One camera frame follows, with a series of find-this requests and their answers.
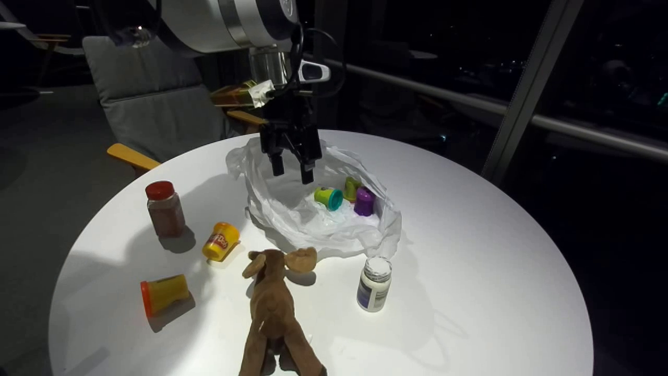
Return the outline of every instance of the clear plastic bag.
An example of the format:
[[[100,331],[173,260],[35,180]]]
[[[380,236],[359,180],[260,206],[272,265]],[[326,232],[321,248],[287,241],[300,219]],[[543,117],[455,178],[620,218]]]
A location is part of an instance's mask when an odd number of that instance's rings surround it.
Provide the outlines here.
[[[298,161],[283,153],[283,175],[272,178],[269,156],[260,153],[259,139],[228,154],[230,171],[248,187],[253,219],[272,236],[277,246],[315,246],[324,257],[353,257],[359,254],[393,257],[400,238],[400,212],[380,183],[357,156],[321,142],[313,185],[300,185]],[[327,212],[315,202],[316,187],[343,189],[347,178],[357,178],[376,194],[376,213],[361,218],[351,202]]]

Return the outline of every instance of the white bottle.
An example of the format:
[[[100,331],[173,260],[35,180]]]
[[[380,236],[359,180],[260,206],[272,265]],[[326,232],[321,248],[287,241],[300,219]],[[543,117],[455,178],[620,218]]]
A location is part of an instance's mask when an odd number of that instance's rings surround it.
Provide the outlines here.
[[[387,298],[393,263],[386,257],[369,257],[362,265],[357,303],[366,311],[380,311]]]

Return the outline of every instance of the white round table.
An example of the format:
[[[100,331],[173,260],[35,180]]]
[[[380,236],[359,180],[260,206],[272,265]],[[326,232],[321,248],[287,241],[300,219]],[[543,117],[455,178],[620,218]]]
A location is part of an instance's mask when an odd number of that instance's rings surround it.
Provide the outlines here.
[[[383,311],[354,302],[365,257],[326,260],[313,287],[287,282],[297,320],[330,376],[590,376],[592,337],[581,293],[549,234],[480,175],[422,148],[321,131],[357,154],[402,212]],[[86,225],[60,271],[48,349],[60,374],[238,374],[251,327],[245,254],[270,242],[228,175],[232,139],[185,153],[122,189]],[[143,187],[170,180],[196,246],[163,251]],[[239,246],[207,265],[199,246],[219,219]],[[196,307],[151,332],[140,280],[183,273]]]

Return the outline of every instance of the purple block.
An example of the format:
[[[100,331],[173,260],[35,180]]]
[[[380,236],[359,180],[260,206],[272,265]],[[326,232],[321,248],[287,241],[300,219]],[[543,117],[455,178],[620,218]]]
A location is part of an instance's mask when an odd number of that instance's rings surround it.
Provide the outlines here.
[[[376,194],[366,189],[359,189],[354,192],[354,213],[369,218],[376,207]]]

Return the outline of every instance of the stuffed toy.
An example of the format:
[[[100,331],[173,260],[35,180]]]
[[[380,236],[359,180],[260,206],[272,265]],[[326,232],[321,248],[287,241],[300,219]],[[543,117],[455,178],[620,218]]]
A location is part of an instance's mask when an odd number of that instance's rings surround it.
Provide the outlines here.
[[[283,282],[286,267],[297,277],[315,269],[315,248],[248,254],[251,265],[244,279],[254,277],[251,296],[251,332],[244,348],[239,376],[265,376],[276,370],[276,356],[282,370],[300,376],[326,376],[327,370],[315,358],[298,321],[294,320],[292,295]]]

